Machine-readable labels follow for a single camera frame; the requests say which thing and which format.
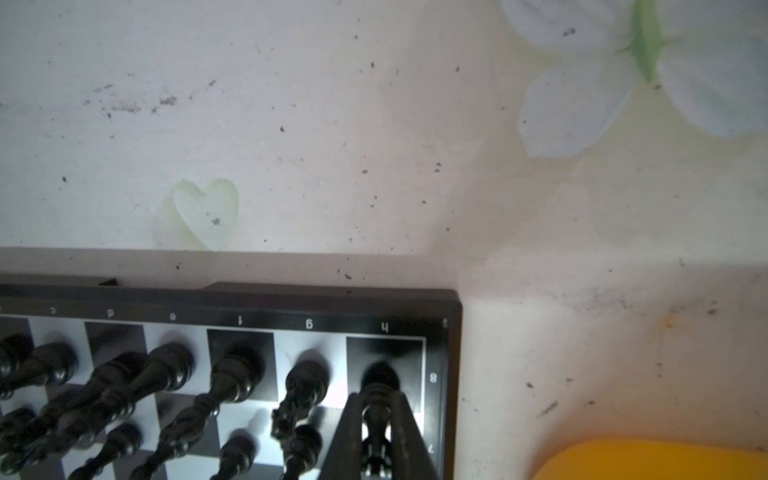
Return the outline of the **black tall chess piece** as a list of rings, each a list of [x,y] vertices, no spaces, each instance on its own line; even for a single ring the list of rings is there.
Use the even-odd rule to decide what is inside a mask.
[[[363,470],[367,476],[390,479],[392,474],[391,443],[386,436],[391,422],[390,395],[399,389],[397,373],[386,362],[370,365],[361,381],[365,397],[362,420],[367,435],[362,441]]]

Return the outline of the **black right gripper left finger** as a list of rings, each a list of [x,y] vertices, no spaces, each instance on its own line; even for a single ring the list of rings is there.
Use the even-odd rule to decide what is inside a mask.
[[[349,396],[321,468],[320,480],[361,479],[363,407],[361,393]]]

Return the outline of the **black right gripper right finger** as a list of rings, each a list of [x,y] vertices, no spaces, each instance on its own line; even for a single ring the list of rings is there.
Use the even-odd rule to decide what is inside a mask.
[[[393,478],[437,480],[437,472],[405,395],[393,391],[389,401]]]

